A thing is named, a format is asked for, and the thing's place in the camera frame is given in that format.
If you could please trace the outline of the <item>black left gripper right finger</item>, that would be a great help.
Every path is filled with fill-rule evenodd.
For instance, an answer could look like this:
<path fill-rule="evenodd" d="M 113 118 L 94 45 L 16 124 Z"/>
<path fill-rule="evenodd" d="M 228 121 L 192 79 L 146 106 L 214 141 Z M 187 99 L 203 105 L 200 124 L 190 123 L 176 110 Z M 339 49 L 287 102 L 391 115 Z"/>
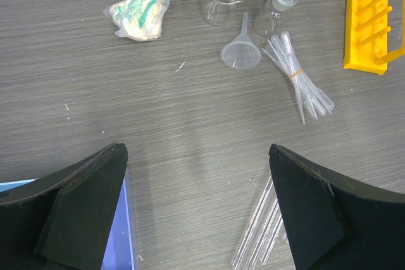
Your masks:
<path fill-rule="evenodd" d="M 271 177 L 296 269 L 404 269 L 404 194 L 277 144 Z"/>

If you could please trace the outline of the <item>clear glass test tube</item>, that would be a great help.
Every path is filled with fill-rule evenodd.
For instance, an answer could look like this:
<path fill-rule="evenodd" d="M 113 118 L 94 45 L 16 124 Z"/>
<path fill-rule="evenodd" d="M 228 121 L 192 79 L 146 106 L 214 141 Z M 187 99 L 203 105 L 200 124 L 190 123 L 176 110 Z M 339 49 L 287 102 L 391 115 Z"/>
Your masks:
<path fill-rule="evenodd" d="M 265 207 L 265 203 L 269 196 L 272 185 L 273 185 L 272 177 L 269 177 L 269 179 L 266 182 L 266 185 L 264 187 L 264 190 L 251 214 L 251 217 L 249 218 L 247 228 L 245 229 L 245 231 L 243 233 L 243 237 L 242 237 L 242 240 L 240 241 L 240 245 L 238 246 L 235 256 L 232 260 L 232 269 L 241 268 L 242 260 L 245 256 L 245 253 L 247 252 L 247 248 L 251 242 L 253 234 L 256 231 L 259 217 L 263 211 L 263 208 Z"/>
<path fill-rule="evenodd" d="M 255 269 L 256 264 L 260 262 L 259 257 L 265 246 L 265 241 L 267 240 L 268 236 L 270 235 L 270 230 L 275 226 L 276 220 L 280 216 L 282 217 L 281 212 L 280 212 L 280 207 L 278 204 L 278 200 L 275 199 L 275 201 L 271 205 L 270 211 L 267 213 L 267 215 L 265 217 L 265 223 L 259 231 L 258 239 L 256 240 L 256 243 L 254 244 L 253 251 L 249 256 L 248 262 L 245 265 L 244 269 Z"/>
<path fill-rule="evenodd" d="M 267 240 L 265 241 L 265 246 L 262 250 L 262 253 L 259 257 L 259 260 L 262 265 L 266 265 L 270 258 L 270 254 L 274 248 L 275 242 L 278 238 L 280 233 L 281 226 L 283 224 L 283 219 L 280 216 L 275 223 L 275 226 L 270 230 L 270 235 L 268 236 Z"/>

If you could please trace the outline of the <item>yellow test tube rack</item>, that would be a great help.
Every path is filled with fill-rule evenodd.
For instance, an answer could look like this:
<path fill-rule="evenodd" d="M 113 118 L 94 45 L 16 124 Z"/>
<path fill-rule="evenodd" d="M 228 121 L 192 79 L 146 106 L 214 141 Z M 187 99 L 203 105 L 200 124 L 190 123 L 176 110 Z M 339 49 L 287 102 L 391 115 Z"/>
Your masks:
<path fill-rule="evenodd" d="M 346 0 L 343 68 L 383 75 L 404 56 L 404 46 L 389 51 L 389 0 Z"/>

